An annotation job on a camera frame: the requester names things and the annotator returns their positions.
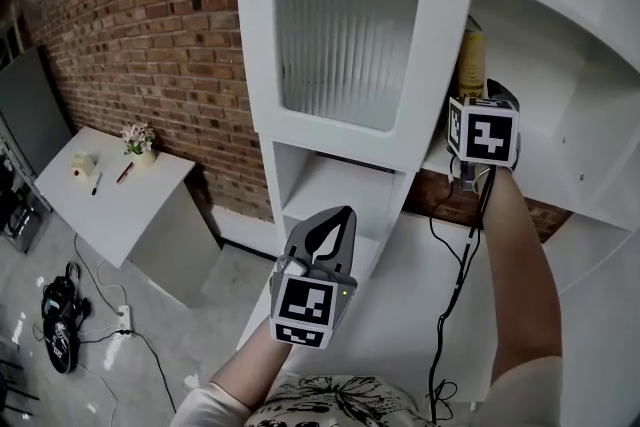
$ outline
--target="power strip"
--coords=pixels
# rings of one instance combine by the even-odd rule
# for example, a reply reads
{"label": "power strip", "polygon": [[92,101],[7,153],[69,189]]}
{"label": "power strip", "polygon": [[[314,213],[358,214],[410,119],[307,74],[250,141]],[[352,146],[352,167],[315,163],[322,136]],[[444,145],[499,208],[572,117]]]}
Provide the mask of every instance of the power strip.
{"label": "power strip", "polygon": [[118,329],[122,329],[123,331],[131,331],[131,308],[125,304],[118,307],[118,312],[120,313],[120,316],[118,317]]}

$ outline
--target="forearm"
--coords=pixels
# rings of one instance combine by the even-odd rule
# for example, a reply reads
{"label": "forearm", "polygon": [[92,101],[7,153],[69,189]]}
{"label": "forearm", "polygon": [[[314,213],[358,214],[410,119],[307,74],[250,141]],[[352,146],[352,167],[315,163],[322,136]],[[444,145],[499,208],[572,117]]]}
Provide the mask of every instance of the forearm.
{"label": "forearm", "polygon": [[562,355],[560,303],[524,198],[498,169],[485,210],[498,327],[493,380],[527,361]]}
{"label": "forearm", "polygon": [[264,402],[290,352],[291,345],[271,338],[266,319],[211,381],[254,411]]}

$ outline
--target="black backpack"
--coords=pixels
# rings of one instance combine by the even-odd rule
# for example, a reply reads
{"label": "black backpack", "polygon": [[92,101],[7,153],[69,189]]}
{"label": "black backpack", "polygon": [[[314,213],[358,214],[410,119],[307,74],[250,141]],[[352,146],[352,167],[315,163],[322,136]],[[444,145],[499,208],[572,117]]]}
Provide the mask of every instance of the black backpack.
{"label": "black backpack", "polygon": [[78,330],[91,311],[89,301],[78,297],[76,285],[71,280],[73,270],[79,281],[80,269],[69,262],[65,275],[57,276],[42,291],[42,331],[49,359],[61,374],[67,374],[76,367]]}

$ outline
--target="baseboard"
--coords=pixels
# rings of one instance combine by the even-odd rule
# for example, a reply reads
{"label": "baseboard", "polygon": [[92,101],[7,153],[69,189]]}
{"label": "baseboard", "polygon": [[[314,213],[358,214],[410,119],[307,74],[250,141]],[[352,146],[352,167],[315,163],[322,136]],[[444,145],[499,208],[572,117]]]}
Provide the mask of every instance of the baseboard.
{"label": "baseboard", "polygon": [[263,258],[272,259],[280,254],[275,224],[218,206],[213,207],[211,214],[225,242],[253,250],[250,252]]}

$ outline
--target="potted flower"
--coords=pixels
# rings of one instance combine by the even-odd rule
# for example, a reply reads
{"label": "potted flower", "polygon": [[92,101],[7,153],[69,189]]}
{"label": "potted flower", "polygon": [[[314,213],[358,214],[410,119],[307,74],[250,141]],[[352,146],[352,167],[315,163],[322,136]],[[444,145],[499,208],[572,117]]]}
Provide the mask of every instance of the potted flower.
{"label": "potted flower", "polygon": [[156,161],[156,152],[151,144],[156,139],[153,129],[147,123],[134,123],[121,131],[122,140],[127,145],[125,155],[131,154],[134,165],[148,167]]}

